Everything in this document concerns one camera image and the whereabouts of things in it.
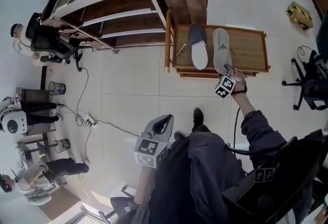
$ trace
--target white slipper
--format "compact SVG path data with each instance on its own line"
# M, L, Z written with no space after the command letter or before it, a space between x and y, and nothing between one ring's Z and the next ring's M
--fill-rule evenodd
M206 50L206 33L202 26L192 25L189 30L191 59L197 70L204 70L209 62Z
M212 42L214 49L213 64L215 70L220 74L226 74L225 64L232 65L230 54L230 37L223 28L217 28L212 33Z

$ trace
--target wrist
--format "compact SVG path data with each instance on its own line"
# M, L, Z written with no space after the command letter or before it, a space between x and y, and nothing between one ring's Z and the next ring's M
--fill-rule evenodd
M239 93L236 95L232 95L232 97L238 105L240 105L241 103L243 103L245 101L248 101L246 93Z

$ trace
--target power strip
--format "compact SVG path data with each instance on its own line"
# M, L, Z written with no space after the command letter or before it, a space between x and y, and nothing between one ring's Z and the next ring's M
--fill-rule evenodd
M86 116L86 122L87 122L87 124L92 125L91 126L92 128L98 127L98 123L90 115Z

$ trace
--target black office chair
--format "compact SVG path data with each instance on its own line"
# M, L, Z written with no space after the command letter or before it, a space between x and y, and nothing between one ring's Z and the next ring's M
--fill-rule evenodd
M42 62L61 63L66 60L70 63L70 58L73 56L75 64L79 72L82 68L79 67L79 61L82 57L82 52L79 49L91 48L90 46L79 46L80 40L69 38L69 42L60 38L57 29L51 26L40 25L40 14L34 13L26 28L26 38L31 41L31 50L35 52L53 53L55 57L43 56Z
M322 61L326 63L326 59L322 58L322 54L318 55L316 51L312 51L309 62L302 62L306 72L304 76L296 59L292 59L292 63L295 64L300 78L296 79L296 83L291 84L282 81L282 85L284 87L302 87L298 105L293 106L294 110L299 110L303 98L312 110L324 110L328 108L328 69L326 65L318 65L318 63ZM314 101L322 101L324 104L317 106Z

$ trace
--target wooden cabinet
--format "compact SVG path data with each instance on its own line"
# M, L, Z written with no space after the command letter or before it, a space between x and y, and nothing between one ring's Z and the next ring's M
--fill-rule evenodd
M49 0L42 24L74 29L102 49L163 46L163 7L157 0Z

